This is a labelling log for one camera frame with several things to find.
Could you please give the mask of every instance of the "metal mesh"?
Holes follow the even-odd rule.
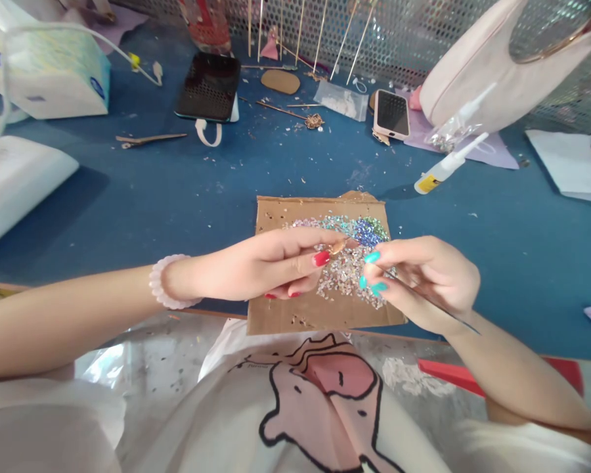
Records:
[[[248,0],[223,1],[231,36],[247,40]],[[295,51],[304,2],[300,54],[313,60],[325,1],[328,6],[318,62],[332,68],[355,0],[266,0],[263,34],[270,26],[280,24],[283,9],[284,44]],[[166,22],[183,24],[178,0],[115,3]],[[364,78],[391,80],[397,87],[417,87],[455,41],[494,3],[495,0],[380,0],[365,34],[355,73]],[[258,37],[259,8],[260,0],[252,0],[254,42]],[[346,72],[355,57],[369,10],[370,3],[362,0],[348,31],[339,61],[339,67]],[[539,53],[566,38],[590,17],[591,0],[529,0],[514,31],[510,52],[514,58]],[[285,63],[294,61],[286,51],[285,55]],[[552,131],[591,133],[591,54],[526,117],[526,122]]]

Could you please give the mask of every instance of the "table surface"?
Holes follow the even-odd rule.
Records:
[[[263,87],[262,71],[243,70],[239,95],[250,103],[239,102],[240,121],[224,125],[221,146],[208,148],[194,122],[173,113],[196,50],[188,34],[150,21],[127,34],[123,48],[149,67],[160,61],[164,86],[112,55],[108,116],[7,128],[63,150],[81,168],[0,240],[0,282],[38,286],[173,253],[212,252],[254,234],[257,195],[337,197],[357,189],[387,202],[393,238],[435,235],[477,264],[476,309],[488,319],[539,353],[591,359],[591,321],[582,312],[591,305],[591,203],[559,194],[520,127],[501,135],[529,167],[468,162],[418,196],[414,182],[442,156],[400,141],[381,145],[371,136],[371,115],[358,123],[316,109],[326,120],[319,132],[296,129],[299,119],[253,103],[312,102],[318,84],[303,76],[307,68],[300,67],[301,87],[291,97]],[[368,93],[387,89],[367,86]],[[129,150],[115,141],[164,133],[188,137]],[[213,125],[206,134],[213,138]],[[244,302],[204,300],[199,308],[247,313]],[[366,330],[438,340],[412,323]]]

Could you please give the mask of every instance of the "cardboard piece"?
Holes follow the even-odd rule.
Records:
[[[326,215],[347,215],[350,219],[375,217],[389,234],[385,202],[379,202],[367,192],[351,191],[340,198],[279,198],[258,196],[256,234],[282,228],[297,219],[319,218]],[[399,325],[407,319],[391,304],[375,309],[358,296],[330,292],[324,299],[310,291],[291,300],[250,300],[248,334],[306,332],[310,330],[347,330],[359,327]]]
[[[261,83],[269,89],[292,95],[300,88],[300,79],[295,74],[282,70],[268,70],[261,76]]]

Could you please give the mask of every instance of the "woman's right hand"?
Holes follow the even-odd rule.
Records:
[[[383,273],[396,267],[398,277],[461,320],[472,325],[479,291],[477,267],[450,244],[434,236],[380,243],[367,258],[364,276],[375,293],[421,328],[443,336],[467,328],[433,304]]]

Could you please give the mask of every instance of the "woman's left hand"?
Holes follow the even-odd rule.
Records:
[[[345,239],[343,233],[310,227],[272,230],[216,253],[176,261],[162,282],[177,300],[293,298],[314,289],[330,261],[328,251],[314,247]],[[349,244],[356,246],[352,240]]]

